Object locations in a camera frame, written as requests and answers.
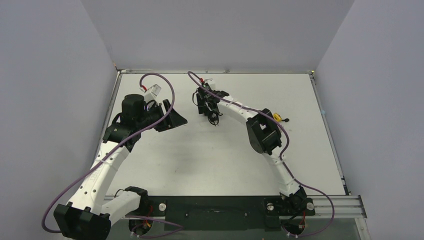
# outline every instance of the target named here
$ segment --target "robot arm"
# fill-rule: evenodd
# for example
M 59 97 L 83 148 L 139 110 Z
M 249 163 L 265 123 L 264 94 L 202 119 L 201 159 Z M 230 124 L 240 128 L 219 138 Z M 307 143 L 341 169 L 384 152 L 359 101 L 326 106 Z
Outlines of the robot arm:
M 101 161 L 123 139 L 148 127 L 164 116 L 170 108 L 166 99 L 156 101 L 161 88 L 155 84 L 143 95 L 126 95 L 122 101 L 122 112 L 118 113 L 106 129 L 100 150 L 92 168 Z M 187 120 L 174 109 L 154 129 L 163 132 L 187 124 Z M 66 205 L 58 204 L 54 218 L 63 236 L 75 240 L 104 240 L 111 226 L 131 211 L 143 215 L 148 209 L 148 192 L 138 187 L 127 187 L 110 202 L 103 204 L 106 192 L 122 162 L 141 138 L 136 135 L 118 148 L 102 165 L 89 174 Z
M 306 198 L 305 191 L 295 182 L 280 160 L 278 153 L 281 151 L 281 132 L 276 124 L 266 117 L 254 111 L 243 109 L 233 103 L 247 107 L 241 102 L 236 101 L 231 95 L 225 91 L 219 91 L 215 88 L 215 81 L 207 79 L 202 86 L 213 92 L 217 96 L 228 100 L 228 102 L 219 100 L 200 87 L 196 91 L 197 108 L 199 114 L 207 116 L 209 122 L 213 125 L 219 122 L 219 116 L 227 115 L 237 120 L 239 123 L 246 125 L 249 142 L 252 148 L 261 154 L 270 165 L 273 175 L 275 176 L 280 194 L 290 197 L 299 194 Z M 263 113 L 273 117 L 268 109 L 262 110 Z

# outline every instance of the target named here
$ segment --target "cable clip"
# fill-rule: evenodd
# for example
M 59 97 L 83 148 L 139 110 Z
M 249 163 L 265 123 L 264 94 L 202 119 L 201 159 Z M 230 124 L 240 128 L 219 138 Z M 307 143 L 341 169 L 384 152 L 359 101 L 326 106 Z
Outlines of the cable clip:
M 234 102 L 237 102 L 237 100 L 235 98 L 233 98 L 229 103 L 228 103 L 228 107 L 230 107 Z
M 239 113 L 243 109 L 243 103 L 240 103 L 240 108 L 237 110 L 237 113 Z
M 107 165 L 109 165 L 111 168 L 113 168 L 113 169 L 115 169 L 115 171 L 117 171 L 118 172 L 118 169 L 116 169 L 116 167 L 115 166 L 113 166 L 112 165 L 112 163 L 110 163 L 110 162 L 108 162 L 108 160 L 106 159 L 106 160 L 98 160 L 99 162 L 102 162 L 103 164 L 107 164 Z

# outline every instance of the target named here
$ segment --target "black panel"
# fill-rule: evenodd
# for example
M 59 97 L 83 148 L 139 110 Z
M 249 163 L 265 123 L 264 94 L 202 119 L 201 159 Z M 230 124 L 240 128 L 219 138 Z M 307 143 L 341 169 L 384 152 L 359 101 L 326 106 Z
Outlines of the black panel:
M 294 212 L 280 196 L 149 196 L 149 200 L 155 209 L 159 203 L 166 203 L 165 219 L 184 226 L 185 231 L 280 231 L 279 216 L 292 216 Z M 266 210 L 271 202 L 275 204 L 275 213 Z M 163 212 L 152 214 L 159 215 L 163 216 Z M 165 226 L 165 231 L 175 229 Z

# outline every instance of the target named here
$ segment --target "gray wall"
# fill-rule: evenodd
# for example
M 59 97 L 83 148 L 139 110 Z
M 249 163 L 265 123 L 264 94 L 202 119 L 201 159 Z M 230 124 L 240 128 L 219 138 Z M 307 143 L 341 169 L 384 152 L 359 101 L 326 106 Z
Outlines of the gray wall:
M 115 77 L 79 0 L 0 2 L 1 240 L 58 238 L 42 214 L 93 162 Z
M 424 1 L 356 0 L 316 70 L 371 236 L 423 239 Z
M 314 70 L 354 0 L 82 0 L 119 69 Z

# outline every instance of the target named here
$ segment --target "white tabletop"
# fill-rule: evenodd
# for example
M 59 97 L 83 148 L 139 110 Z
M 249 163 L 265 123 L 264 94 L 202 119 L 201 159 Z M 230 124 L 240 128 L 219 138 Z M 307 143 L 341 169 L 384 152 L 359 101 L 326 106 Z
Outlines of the white tabletop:
M 117 92 L 112 117 L 121 111 L 125 95 L 141 94 L 141 74 L 124 74 Z M 175 90 L 174 109 L 188 124 L 164 132 L 148 130 L 141 135 L 122 163 L 107 195 L 136 186 L 151 196 L 257 196 L 278 195 L 279 188 L 265 159 L 249 144 L 246 126 L 221 116 L 218 126 L 199 115 L 192 103 L 195 85 L 187 74 L 164 74 Z M 201 74 L 213 78 L 243 104 L 270 109 L 283 122 L 290 137 L 285 152 L 287 165 L 297 179 L 328 195 L 344 195 L 343 184 L 320 109 L 307 74 Z M 158 100 L 169 99 L 171 91 L 160 78 L 143 82 L 162 90 Z M 319 193 L 306 189 L 308 195 Z

